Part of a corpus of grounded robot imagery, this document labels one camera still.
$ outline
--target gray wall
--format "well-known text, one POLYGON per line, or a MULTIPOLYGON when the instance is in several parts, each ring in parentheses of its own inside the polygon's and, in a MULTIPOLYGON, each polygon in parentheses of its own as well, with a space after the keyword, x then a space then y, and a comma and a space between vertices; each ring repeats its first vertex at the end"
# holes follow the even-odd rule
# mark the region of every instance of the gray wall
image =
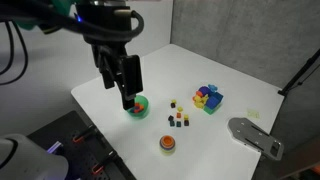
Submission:
MULTIPOLYGON (((284 87, 320 48, 319 20, 319 0, 175 0, 171 42, 284 87)), ((320 132, 319 82, 320 70, 280 110, 287 151, 320 132)))
MULTIPOLYGON (((143 56, 170 43, 172 0, 128 4, 145 20, 144 31, 127 45, 129 54, 143 56)), ((60 30, 45 36, 37 28, 22 33, 30 63, 21 80, 0 86, 0 135, 29 134, 72 110, 79 111, 71 90, 100 76, 91 47, 81 35, 60 30)), ((13 68, 0 77, 0 82, 12 79, 21 71, 23 53, 16 35, 15 40, 13 68)), ((0 24, 0 70, 7 64, 8 56, 8 35, 0 24)))

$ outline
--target table surface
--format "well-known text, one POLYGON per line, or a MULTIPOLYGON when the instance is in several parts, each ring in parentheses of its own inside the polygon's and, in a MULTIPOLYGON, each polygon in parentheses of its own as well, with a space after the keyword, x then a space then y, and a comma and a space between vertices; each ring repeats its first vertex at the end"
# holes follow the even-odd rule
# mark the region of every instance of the table surface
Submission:
POLYGON ((227 128, 232 117, 248 117, 270 132, 283 101, 279 88, 175 45, 141 58, 144 91, 150 103, 146 118, 137 120, 122 109, 118 88, 105 90, 96 78, 72 90, 80 106, 118 151, 137 179, 250 180, 260 153, 235 141, 227 128), (194 107, 192 96, 207 84, 224 95, 213 115, 194 107), (169 127, 171 99, 189 115, 190 126, 169 127), (176 151, 164 156, 163 135, 176 140, 176 151))

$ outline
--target white wall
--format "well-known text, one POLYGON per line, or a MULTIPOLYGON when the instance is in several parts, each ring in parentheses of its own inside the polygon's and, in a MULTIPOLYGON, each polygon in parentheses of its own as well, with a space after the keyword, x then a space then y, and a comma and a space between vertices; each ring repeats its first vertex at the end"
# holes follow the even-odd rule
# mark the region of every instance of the white wall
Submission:
MULTIPOLYGON (((172 0, 127 4, 145 20, 144 32, 127 45, 129 54, 143 56, 170 43, 172 0)), ((78 110, 71 89, 100 76, 94 66, 91 48, 82 36, 65 30, 45 36, 38 29, 23 31, 23 35, 30 64, 20 81, 0 86, 0 135, 29 134, 72 110, 78 110)), ((1 76, 0 82, 11 79, 22 68, 23 51, 17 36, 15 39, 15 68, 10 74, 1 76)), ((8 54, 8 36, 5 26, 1 25, 0 69, 7 63, 8 54)))

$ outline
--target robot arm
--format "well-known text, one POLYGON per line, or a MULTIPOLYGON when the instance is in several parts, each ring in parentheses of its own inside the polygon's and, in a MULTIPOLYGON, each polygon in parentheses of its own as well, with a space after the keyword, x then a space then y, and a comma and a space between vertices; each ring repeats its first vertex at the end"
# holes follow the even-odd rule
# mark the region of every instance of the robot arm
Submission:
POLYGON ((124 0, 78 0, 75 6, 76 19, 58 13, 51 0, 0 0, 0 20, 38 22, 42 30, 46 28, 45 32, 65 28, 82 34, 92 46, 105 88, 112 88, 116 83, 123 108, 133 107, 136 94, 143 90, 140 59, 137 55, 128 56, 125 45, 142 32, 143 18, 131 11, 124 0), (135 29, 131 18, 139 22, 135 29))

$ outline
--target metal clamp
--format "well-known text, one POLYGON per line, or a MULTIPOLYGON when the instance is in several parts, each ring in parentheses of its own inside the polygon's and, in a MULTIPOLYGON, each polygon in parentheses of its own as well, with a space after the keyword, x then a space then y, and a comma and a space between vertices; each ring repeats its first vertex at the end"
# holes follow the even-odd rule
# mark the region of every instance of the metal clamp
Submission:
POLYGON ((234 138, 258 150, 272 160, 280 161, 284 145, 247 118, 232 118, 228 127, 234 138))

